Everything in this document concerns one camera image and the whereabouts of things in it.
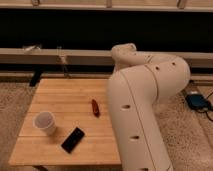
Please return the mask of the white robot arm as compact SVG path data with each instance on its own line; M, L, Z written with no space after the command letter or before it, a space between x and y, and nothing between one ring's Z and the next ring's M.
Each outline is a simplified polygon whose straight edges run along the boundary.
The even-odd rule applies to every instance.
M132 43L111 49L115 61L107 102L123 171L173 171L153 104L182 91L187 62L176 55L139 52Z

